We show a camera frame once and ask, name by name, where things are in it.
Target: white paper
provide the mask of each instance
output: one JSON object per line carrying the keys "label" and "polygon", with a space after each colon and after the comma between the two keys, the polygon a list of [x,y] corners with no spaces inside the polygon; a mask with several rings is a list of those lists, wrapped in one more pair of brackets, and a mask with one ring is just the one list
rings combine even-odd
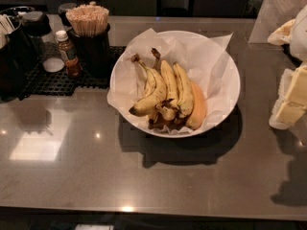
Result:
{"label": "white paper", "polygon": [[[181,137],[182,133],[186,133],[186,136],[190,136],[216,126],[231,112],[240,92],[238,70],[225,50],[231,36],[207,38],[181,31],[157,34],[153,29],[148,29],[129,43],[116,63],[107,96],[109,104],[134,126],[155,135]],[[156,48],[161,59],[166,59],[171,65],[177,61],[186,69],[189,78],[203,90],[208,112],[199,129],[150,130],[146,117],[129,114],[129,109],[142,97],[146,80],[143,69],[132,63],[130,58],[137,53],[147,65],[154,66],[152,48]]]}

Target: black bar mat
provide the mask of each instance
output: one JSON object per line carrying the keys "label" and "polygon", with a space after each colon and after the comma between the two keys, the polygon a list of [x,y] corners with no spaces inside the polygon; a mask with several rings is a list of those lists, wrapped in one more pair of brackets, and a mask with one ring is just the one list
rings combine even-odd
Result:
{"label": "black bar mat", "polygon": [[[110,47],[109,73],[112,72],[117,59],[124,53],[125,49],[125,46]],[[109,77],[108,79],[91,77],[82,60],[80,60],[80,64],[83,67],[83,74],[77,79],[69,79],[65,73],[65,68],[56,73],[48,73],[41,64],[36,66],[25,73],[27,83],[18,95],[18,99],[21,101],[31,95],[71,96],[76,87],[102,89],[109,87]]]}

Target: countertop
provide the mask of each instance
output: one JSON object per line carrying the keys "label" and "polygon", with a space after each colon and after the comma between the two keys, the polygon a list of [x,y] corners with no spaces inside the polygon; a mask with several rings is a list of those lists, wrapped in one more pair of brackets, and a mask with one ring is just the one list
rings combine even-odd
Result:
{"label": "countertop", "polygon": [[[59,26],[57,17],[51,21]],[[208,37],[227,48],[242,88],[220,125],[192,138],[152,137],[107,104],[107,89],[0,103],[0,206],[180,216],[307,220],[306,119],[268,120],[280,77],[294,65],[280,47],[248,44],[251,19],[109,19],[110,45],[148,28]]]}

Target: bowl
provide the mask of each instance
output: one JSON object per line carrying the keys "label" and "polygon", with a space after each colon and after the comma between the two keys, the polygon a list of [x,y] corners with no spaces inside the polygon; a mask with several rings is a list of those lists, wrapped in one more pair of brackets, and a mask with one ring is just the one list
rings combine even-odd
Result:
{"label": "bowl", "polygon": [[[191,137],[206,132],[219,125],[233,110],[240,95],[240,76],[235,62],[224,49],[224,38],[208,38],[201,34],[185,31],[167,31],[157,33],[157,36],[167,43],[179,45],[179,51],[174,49],[168,52],[165,59],[172,63],[178,58],[182,67],[187,71],[189,78],[199,84],[207,101],[207,116],[200,128],[191,130],[187,127],[181,130],[150,129],[146,117],[135,117],[129,113],[129,109],[142,95],[145,79],[138,79],[136,66],[130,62],[131,55],[142,48],[155,47],[162,52],[164,46],[160,41],[155,41],[145,36],[134,38],[127,46],[126,51],[119,57],[114,65],[110,78],[110,88],[107,93],[107,101],[116,108],[119,113],[134,127],[153,136],[164,138]],[[138,48],[139,44],[146,42],[147,47]],[[180,50],[187,52],[182,56]]]}

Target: banana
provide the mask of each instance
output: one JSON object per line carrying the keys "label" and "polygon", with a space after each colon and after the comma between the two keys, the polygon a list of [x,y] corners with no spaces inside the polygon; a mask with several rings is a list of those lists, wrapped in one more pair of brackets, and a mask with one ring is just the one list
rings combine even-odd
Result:
{"label": "banana", "polygon": [[177,116],[185,118],[189,116],[193,110],[194,97],[192,92],[191,82],[187,76],[186,71],[177,62],[173,64],[174,73],[177,80],[178,102],[177,102]]}
{"label": "banana", "polygon": [[174,70],[166,60],[161,61],[161,76],[166,84],[166,101],[159,103],[155,108],[166,121],[171,121],[177,115],[178,92]]}
{"label": "banana", "polygon": [[199,128],[207,114],[207,105],[200,86],[191,81],[192,92],[194,97],[193,110],[187,117],[185,125],[193,130]]}
{"label": "banana", "polygon": [[150,115],[149,118],[151,118],[152,115],[155,116],[155,106],[166,98],[165,82],[161,75],[155,69],[147,66],[139,55],[136,54],[131,60],[132,62],[137,61],[145,70],[148,76],[148,86],[145,86],[145,88],[150,90],[146,91],[146,96],[134,104],[134,106],[129,110],[129,113],[137,117]]}

